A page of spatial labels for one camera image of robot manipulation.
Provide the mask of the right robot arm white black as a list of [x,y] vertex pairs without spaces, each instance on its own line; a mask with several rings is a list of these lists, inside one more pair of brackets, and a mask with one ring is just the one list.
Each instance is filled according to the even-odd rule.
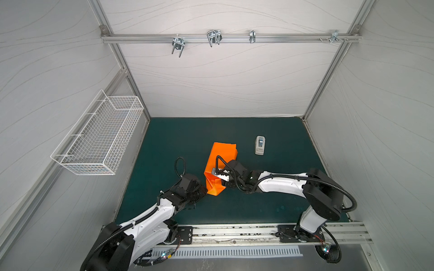
[[306,199],[309,206],[294,228],[299,239],[312,237],[327,221],[338,221],[343,212],[357,208],[355,197],[318,169],[294,175],[240,172],[226,167],[214,171],[213,175],[222,180],[223,186],[235,187],[245,194],[283,193]]

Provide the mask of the orange wrapping paper sheet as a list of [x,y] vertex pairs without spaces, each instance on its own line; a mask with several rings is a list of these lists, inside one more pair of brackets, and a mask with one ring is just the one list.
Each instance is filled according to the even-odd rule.
[[215,167],[218,167],[218,169],[225,167],[225,164],[221,160],[216,163],[217,156],[219,155],[225,162],[235,160],[238,154],[236,147],[236,144],[214,142],[204,171],[206,188],[209,195],[218,196],[225,189],[222,185],[222,180],[212,174],[212,170]]

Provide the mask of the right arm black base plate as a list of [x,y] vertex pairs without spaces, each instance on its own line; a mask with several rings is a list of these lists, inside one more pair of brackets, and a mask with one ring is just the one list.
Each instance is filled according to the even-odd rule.
[[298,225],[278,225],[275,237],[280,243],[322,243],[325,241],[323,232],[318,229],[315,233],[303,230]]

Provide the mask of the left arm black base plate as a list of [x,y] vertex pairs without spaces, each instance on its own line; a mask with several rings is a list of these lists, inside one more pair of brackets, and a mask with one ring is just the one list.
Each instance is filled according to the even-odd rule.
[[170,245],[191,245],[192,241],[193,227],[190,226],[174,227],[170,230],[170,234],[167,238],[167,243]]

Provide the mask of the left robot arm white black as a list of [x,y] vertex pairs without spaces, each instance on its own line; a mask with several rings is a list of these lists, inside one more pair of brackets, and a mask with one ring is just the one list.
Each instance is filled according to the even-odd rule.
[[172,217],[189,205],[202,199],[207,188],[197,181],[189,185],[176,185],[161,192],[157,203],[130,221],[120,225],[112,222],[100,232],[96,242],[84,259],[82,271],[126,271],[133,264],[149,266],[160,263],[168,255],[144,263],[143,256],[156,245],[179,245],[183,241],[179,225]]

